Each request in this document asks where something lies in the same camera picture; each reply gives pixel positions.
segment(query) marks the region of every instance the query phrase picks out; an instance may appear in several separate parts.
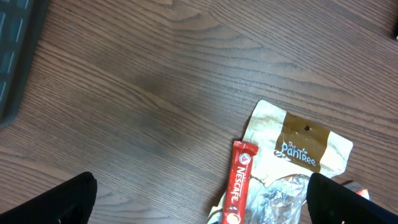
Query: nescafe coffee stick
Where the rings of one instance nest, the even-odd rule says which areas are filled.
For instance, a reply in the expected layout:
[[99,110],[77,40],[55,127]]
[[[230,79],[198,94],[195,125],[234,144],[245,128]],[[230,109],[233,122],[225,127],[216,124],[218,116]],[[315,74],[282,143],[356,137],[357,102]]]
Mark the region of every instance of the nescafe coffee stick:
[[221,224],[243,224],[252,157],[257,154],[258,149],[257,146],[247,142],[234,142]]

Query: nescafe logo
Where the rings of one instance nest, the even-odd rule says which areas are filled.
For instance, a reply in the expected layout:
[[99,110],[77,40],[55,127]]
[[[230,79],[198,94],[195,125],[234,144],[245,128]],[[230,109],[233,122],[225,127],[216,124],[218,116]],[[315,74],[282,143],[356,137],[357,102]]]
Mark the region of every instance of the nescafe logo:
[[250,159],[251,158],[250,158],[249,154],[247,154],[247,153],[242,153],[239,156],[239,162],[242,163],[242,165],[248,165],[250,162]]

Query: plastic packaging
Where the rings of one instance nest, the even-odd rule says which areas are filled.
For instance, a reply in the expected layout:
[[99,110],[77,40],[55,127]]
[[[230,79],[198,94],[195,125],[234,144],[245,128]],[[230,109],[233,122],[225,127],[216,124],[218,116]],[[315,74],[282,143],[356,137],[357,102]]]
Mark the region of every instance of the plastic packaging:
[[222,224],[243,224],[252,157],[258,150],[255,145],[241,141],[234,142]]
[[[342,174],[353,143],[317,123],[264,100],[253,111],[243,141],[255,144],[245,224],[297,224],[310,176]],[[207,224],[221,220],[224,197]]]

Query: black object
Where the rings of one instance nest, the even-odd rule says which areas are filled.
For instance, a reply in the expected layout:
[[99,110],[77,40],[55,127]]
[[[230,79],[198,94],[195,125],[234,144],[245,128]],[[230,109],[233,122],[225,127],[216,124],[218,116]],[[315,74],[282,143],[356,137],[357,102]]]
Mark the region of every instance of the black object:
[[0,126],[18,114],[49,0],[0,0]]
[[86,224],[93,210],[97,181],[84,172],[0,215],[0,223]]
[[321,175],[312,174],[307,190],[313,224],[398,223],[398,216]]

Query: red sachet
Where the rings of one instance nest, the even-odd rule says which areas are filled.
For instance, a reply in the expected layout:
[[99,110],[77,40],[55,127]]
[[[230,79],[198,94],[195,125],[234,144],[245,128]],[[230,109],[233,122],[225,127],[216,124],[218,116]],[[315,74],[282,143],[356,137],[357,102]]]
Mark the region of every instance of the red sachet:
[[258,150],[259,148],[253,144],[234,142],[221,224],[243,224],[253,164],[252,157],[257,154]]

